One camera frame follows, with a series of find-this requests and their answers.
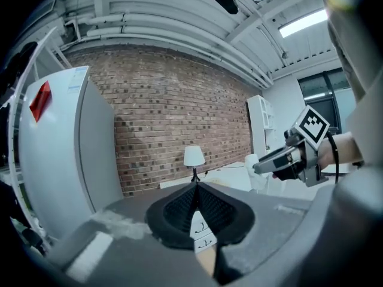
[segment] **white refrigerator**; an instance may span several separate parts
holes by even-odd
[[[30,105],[40,87],[51,95],[36,122]],[[114,148],[114,111],[89,80],[89,67],[31,84],[23,99],[20,166],[32,208],[57,239],[123,198]]]

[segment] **brick wall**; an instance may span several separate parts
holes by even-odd
[[[115,150],[126,197],[192,175],[187,145],[199,145],[206,171],[251,153],[246,100],[259,94],[206,61],[156,47],[112,46],[67,55],[115,109]]]

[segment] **gray surface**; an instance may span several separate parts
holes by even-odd
[[[360,150],[363,160],[369,165],[383,165],[382,129],[383,74],[370,88],[357,108],[348,117],[348,128]]]
[[[80,117],[80,161],[95,211],[123,199],[114,147],[114,111],[88,80]]]
[[[108,207],[115,213],[144,222],[147,208],[187,184],[152,191]],[[241,244],[223,249],[230,266],[247,273],[230,286],[276,286],[295,269],[318,236],[333,187],[320,189],[314,202],[246,193],[209,184],[248,203],[256,214],[256,224]],[[96,231],[106,226],[89,221],[71,237],[58,243],[49,260],[63,269],[84,248]],[[110,286],[217,286],[197,262],[194,252],[169,249],[150,234],[134,240],[115,239],[87,285]]]

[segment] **black lamp base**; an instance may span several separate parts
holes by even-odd
[[[191,179],[192,182],[198,183],[200,181],[200,178],[197,175],[197,168],[193,168],[193,178]]]

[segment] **table lamp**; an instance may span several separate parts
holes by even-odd
[[[203,157],[202,150],[200,146],[187,146],[185,148],[184,156],[184,165],[188,167],[193,167],[193,178],[192,182],[198,183],[200,181],[197,175],[196,166],[205,164],[205,158]]]

